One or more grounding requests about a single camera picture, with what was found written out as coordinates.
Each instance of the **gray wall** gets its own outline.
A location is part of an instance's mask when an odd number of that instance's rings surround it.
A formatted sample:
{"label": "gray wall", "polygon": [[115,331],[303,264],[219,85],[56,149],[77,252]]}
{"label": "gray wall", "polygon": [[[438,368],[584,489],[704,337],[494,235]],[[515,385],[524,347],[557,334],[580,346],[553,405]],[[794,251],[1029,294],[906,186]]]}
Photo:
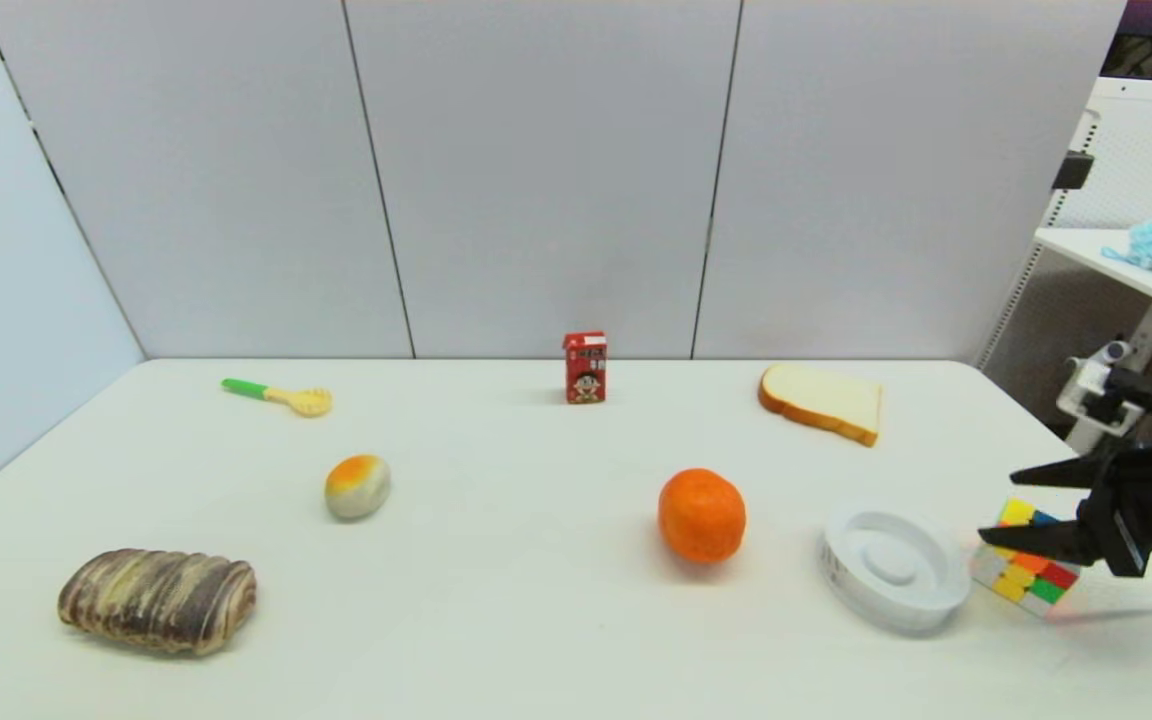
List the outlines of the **gray wall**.
{"label": "gray wall", "polygon": [[0,0],[0,41],[150,355],[970,359],[1121,9]]}

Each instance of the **cartoon character print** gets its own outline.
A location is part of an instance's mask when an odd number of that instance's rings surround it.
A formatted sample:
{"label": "cartoon character print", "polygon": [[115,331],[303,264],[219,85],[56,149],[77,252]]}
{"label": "cartoon character print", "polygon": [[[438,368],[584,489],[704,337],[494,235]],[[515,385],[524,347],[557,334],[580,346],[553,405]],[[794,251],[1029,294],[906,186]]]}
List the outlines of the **cartoon character print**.
{"label": "cartoon character print", "polygon": [[576,389],[576,402],[596,402],[598,400],[598,373],[581,373],[573,382]]}

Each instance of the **orange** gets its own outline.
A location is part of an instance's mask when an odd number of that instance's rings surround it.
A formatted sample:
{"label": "orange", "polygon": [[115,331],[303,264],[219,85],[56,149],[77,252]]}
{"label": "orange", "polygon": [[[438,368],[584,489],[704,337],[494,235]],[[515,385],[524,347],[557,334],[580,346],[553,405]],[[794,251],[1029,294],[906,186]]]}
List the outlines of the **orange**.
{"label": "orange", "polygon": [[745,537],[745,501],[713,471],[681,471],[660,488],[657,521],[664,541],[692,562],[722,562]]}

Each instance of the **yellow spoon head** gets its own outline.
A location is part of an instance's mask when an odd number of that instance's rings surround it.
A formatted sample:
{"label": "yellow spoon head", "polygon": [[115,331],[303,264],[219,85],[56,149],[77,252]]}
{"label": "yellow spoon head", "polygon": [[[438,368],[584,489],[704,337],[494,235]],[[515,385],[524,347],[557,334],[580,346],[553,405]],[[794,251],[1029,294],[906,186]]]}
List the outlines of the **yellow spoon head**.
{"label": "yellow spoon head", "polygon": [[302,392],[289,395],[287,404],[296,414],[306,416],[306,418],[317,418],[317,416],[326,415],[332,410],[332,393],[321,387],[302,389]]}

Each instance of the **green handle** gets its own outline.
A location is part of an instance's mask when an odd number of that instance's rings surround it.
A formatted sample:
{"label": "green handle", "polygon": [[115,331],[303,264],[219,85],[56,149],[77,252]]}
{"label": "green handle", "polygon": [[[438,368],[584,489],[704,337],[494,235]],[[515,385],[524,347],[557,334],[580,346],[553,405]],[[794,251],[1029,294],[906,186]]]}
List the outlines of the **green handle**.
{"label": "green handle", "polygon": [[256,400],[265,400],[265,391],[270,388],[268,386],[262,386],[262,384],[236,381],[233,378],[225,378],[220,384],[227,389],[237,392],[238,395],[256,397]]}

